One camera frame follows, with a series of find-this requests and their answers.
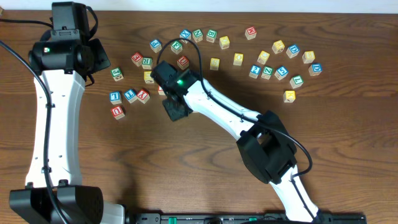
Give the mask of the blue 2 block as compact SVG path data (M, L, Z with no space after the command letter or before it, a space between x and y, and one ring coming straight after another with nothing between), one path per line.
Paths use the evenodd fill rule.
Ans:
M251 78L257 78L261 73L261 67L257 65L253 65L250 69L249 76Z

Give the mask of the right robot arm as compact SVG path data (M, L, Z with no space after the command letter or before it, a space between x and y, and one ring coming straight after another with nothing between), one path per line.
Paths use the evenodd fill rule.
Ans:
M180 72L165 61L151 76L167 96L163 105L172 121L190 113L211 119L235 138L244 165L255 178L272 186L289 220L319 219L319 209L301 183L295 158L303 146L288 134L275 113L249 110L216 90L201 73Z

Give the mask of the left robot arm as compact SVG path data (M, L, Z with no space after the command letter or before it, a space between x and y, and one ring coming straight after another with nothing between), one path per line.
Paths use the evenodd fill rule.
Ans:
M24 65L34 76L37 118L32 162L10 208L28 223L129 223L126 208L104 201L98 187L84 186L78 158L80 105L93 74L109 59L88 19L91 7L52 4L50 29Z

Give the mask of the red I block lower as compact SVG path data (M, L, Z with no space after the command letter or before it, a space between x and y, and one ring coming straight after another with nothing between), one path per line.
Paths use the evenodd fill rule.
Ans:
M160 86L158 86L158 93L159 95L165 95L163 89Z

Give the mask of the red U block centre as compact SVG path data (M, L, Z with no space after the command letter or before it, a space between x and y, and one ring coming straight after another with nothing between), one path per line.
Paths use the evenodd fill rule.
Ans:
M177 60L177 65L181 70L185 70L186 68L189 67L189 60L188 58L186 58L186 56L181 56L178 60Z

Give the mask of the red u block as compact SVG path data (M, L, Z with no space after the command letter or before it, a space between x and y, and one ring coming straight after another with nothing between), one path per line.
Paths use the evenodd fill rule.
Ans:
M186 68L189 67L189 60L188 58L186 58L186 56L181 56L178 60L177 60L177 65L181 70L185 70Z
M112 108L111 113L116 120L125 117L124 108L122 106L116 106Z

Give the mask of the yellow block left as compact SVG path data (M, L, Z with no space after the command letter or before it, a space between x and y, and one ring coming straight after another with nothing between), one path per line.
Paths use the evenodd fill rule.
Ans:
M145 71L144 72L144 81L147 84L152 84L154 83L154 79L151 77L151 71Z

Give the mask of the red Y block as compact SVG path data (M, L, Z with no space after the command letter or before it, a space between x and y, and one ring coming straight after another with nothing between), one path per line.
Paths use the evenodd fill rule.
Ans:
M136 96L137 96L137 99L143 104L146 104L149 101L149 99L150 99L150 94L145 89L139 90L137 92Z

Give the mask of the green R block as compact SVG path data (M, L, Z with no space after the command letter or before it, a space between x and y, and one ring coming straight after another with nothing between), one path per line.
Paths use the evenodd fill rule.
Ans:
M142 68L144 70L151 70L153 66L153 59L150 57L144 57L142 59Z

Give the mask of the green F block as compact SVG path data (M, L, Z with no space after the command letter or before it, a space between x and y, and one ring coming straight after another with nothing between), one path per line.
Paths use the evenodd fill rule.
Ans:
M178 55L183 50L183 45L180 41L175 40L170 45L171 51Z

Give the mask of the blue P block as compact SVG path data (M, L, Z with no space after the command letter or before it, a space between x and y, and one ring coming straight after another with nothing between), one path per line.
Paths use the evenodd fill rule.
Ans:
M154 39L150 42L150 47L154 53L158 53L162 50L162 43L158 39Z

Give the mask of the yellow S block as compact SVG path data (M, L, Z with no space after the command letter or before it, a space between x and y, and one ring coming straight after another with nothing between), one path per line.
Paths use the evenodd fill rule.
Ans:
M211 58L210 60L210 70L218 70L220 66L220 59Z

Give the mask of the blue X block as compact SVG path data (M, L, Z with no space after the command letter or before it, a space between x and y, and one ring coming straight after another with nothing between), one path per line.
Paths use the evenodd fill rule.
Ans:
M187 44L188 40L190 40L192 37L192 33L188 29L184 29L183 31L181 31L179 37L182 38L182 42Z

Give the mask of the green J block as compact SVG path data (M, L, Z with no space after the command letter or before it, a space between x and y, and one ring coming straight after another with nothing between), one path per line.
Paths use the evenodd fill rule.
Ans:
M112 75L114 81L116 81L116 82L118 82L124 78L123 73L119 67L112 69L111 75Z

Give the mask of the green N block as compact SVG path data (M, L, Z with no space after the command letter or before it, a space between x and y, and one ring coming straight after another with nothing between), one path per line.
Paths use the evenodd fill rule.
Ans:
M195 42L201 42L203 40L203 32L201 29L194 30L192 32L192 37Z

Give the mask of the green B block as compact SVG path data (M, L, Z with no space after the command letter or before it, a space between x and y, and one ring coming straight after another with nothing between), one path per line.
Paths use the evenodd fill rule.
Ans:
M206 34L206 41L214 43L216 40L217 31L213 29L209 29Z

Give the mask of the blue L block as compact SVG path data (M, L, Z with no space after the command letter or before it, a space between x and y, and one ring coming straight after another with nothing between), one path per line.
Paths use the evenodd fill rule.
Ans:
M122 103L121 93L119 91L114 91L109 94L109 100L113 105L118 105Z

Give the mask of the yellow block top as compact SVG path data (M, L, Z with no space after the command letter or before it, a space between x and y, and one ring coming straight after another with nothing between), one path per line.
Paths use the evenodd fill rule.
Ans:
M229 46L230 46L229 37L228 37L228 36L220 37L219 43L220 43L220 48L221 48L221 49L227 49L227 48L229 48Z

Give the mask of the red U block left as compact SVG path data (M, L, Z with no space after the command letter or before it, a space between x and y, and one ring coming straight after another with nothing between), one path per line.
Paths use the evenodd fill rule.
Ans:
M116 120L125 117L124 108L122 106L116 106L112 108L111 113Z

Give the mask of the yellow O block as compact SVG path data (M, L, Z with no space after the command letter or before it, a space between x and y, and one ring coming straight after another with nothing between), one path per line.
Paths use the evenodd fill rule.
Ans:
M233 65L241 66L243 63L244 55L240 53L234 54Z

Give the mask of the red W block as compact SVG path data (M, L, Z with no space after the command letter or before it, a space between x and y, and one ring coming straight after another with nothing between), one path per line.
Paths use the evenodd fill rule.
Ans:
M245 29L245 36L247 38L247 40L251 40L254 39L257 35L257 30L254 26L252 27L248 27L247 29Z

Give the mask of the yellow block right tilted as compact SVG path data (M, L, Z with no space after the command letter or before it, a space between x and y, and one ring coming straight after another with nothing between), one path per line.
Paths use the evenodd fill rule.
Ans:
M267 60L269 59L269 57L270 57L270 54L268 52L262 50L257 58L257 62L262 65L265 65Z

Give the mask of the green Z block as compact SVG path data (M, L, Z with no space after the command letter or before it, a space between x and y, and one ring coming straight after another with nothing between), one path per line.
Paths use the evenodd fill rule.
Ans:
M272 67L265 66L263 68L261 78L269 80L273 73L274 73L274 69Z

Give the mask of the blue 5 block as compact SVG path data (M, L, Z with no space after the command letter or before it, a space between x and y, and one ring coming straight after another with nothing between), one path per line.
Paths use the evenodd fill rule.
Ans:
M288 73L289 73L289 71L284 66L281 66L275 70L274 75L278 80L282 80L283 78L285 78L288 75Z

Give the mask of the yellow block upper right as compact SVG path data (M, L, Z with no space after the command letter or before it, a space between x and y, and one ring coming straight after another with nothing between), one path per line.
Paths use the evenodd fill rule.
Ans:
M278 40L272 44L272 50L275 54L279 54L283 52L285 49L285 45L282 40Z

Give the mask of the yellow block lower right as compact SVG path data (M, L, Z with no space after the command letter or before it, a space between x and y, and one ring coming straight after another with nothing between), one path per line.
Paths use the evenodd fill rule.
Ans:
M284 103L293 103L296 99L294 90L286 90L283 94Z

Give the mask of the blue D block upper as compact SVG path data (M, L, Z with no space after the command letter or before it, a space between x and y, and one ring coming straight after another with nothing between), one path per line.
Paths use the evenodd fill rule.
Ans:
M286 50L286 54L289 58L296 57L299 54L299 52L300 52L300 49L296 44L293 44L293 45L287 47L287 50Z

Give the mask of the blue d block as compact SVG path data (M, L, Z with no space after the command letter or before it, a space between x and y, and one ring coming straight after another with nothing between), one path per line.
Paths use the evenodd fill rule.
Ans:
M287 50L286 50L286 54L289 58L296 57L299 54L299 52L300 52L300 49L296 44L293 44L293 45L287 47Z
M311 64L311 66L309 66L309 68L308 68L308 72L309 72L310 76L317 76L317 75L321 74L322 71L323 71L323 69L322 69L322 65L320 63Z

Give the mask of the yellow 8 block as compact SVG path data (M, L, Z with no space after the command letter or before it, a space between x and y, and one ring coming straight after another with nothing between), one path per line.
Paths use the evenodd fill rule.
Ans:
M314 51L305 51L302 55L304 64L312 63L316 59Z

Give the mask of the blue D block right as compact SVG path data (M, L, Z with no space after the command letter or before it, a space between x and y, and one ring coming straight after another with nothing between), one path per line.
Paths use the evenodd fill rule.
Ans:
M311 64L311 66L309 66L309 68L308 68L308 72L309 72L310 76L317 76L317 75L321 74L322 71L323 71L323 69L322 69L322 65L320 63Z

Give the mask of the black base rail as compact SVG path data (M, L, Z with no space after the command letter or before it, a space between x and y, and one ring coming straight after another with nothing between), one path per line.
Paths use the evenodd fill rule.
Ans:
M322 223L322 224L367 224L364 215L318 214L313 221L292 221L283 213L265 213L257 215L178 215L159 213L140 213L126 215L125 223L131 224L240 224L240 223Z

